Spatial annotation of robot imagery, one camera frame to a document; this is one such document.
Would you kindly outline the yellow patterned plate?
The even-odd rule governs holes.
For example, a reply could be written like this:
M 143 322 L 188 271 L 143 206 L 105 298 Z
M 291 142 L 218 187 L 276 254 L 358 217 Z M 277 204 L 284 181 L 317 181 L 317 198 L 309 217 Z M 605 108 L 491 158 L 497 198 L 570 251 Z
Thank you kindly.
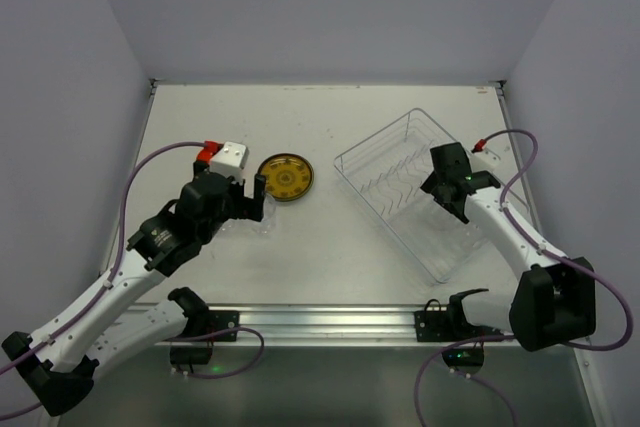
M 266 192 L 277 202 L 293 202 L 312 188 L 315 172 L 311 163 L 294 153 L 274 154 L 265 159 L 258 173 L 266 179 Z

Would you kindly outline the clear glass cup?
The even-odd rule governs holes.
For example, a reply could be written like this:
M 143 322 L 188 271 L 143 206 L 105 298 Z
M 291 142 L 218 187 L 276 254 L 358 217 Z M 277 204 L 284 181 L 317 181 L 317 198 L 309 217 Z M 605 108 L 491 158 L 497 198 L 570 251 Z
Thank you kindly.
M 220 235 L 229 235 L 238 232 L 241 228 L 241 221 L 238 219 L 229 219 L 222 224 L 219 229 Z
M 277 227 L 277 202 L 267 194 L 263 203 L 263 217 L 257 224 L 256 231 L 261 235 L 272 234 Z

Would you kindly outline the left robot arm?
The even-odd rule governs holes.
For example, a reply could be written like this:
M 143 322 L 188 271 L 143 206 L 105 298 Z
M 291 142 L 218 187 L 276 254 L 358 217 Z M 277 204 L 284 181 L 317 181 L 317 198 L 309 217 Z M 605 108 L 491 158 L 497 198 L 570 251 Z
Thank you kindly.
M 198 256 L 228 220 L 259 222 L 266 179 L 254 178 L 244 194 L 240 169 L 229 176 L 205 165 L 121 248 L 113 266 L 62 313 L 31 333 L 13 332 L 2 343 L 15 369 L 50 416 L 82 402 L 99 377 L 164 340 L 202 340 L 209 326 L 206 303 L 190 288 L 171 291 L 135 322 L 120 322 L 142 295 Z

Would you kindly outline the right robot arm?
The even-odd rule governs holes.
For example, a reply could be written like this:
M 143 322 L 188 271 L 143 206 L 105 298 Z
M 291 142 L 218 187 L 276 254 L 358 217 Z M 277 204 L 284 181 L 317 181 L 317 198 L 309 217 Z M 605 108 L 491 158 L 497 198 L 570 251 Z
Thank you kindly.
M 477 227 L 495 246 L 517 281 L 513 292 L 476 288 L 453 294 L 446 307 L 459 334 L 511 333 L 527 351 L 592 335 L 596 329 L 595 281 L 591 264 L 570 259 L 548 243 L 504 194 L 489 171 L 475 171 L 458 143 L 430 151 L 433 170 L 421 189 L 437 205 Z

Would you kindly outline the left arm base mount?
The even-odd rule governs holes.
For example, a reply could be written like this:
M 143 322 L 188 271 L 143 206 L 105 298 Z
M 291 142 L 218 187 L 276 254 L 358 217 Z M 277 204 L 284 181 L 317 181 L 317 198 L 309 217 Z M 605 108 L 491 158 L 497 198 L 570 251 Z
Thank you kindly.
M 167 307 L 161 307 L 160 311 L 169 315 L 169 323 L 172 329 L 169 339 L 184 341 L 194 338 L 233 329 L 240 326 L 240 312 L 229 309 L 214 309 L 201 299 L 188 287 L 172 290 L 168 296 Z

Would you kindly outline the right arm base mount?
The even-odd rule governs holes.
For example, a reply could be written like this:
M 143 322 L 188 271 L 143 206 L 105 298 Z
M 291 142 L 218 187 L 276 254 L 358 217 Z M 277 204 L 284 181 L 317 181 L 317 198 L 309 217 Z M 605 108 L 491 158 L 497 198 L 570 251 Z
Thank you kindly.
M 432 298 L 413 313 L 416 341 L 455 342 L 480 337 L 492 332 L 486 326 L 474 326 L 465 317 L 462 301 L 473 294 L 486 292 L 486 289 L 472 289 L 453 294 L 447 304 Z

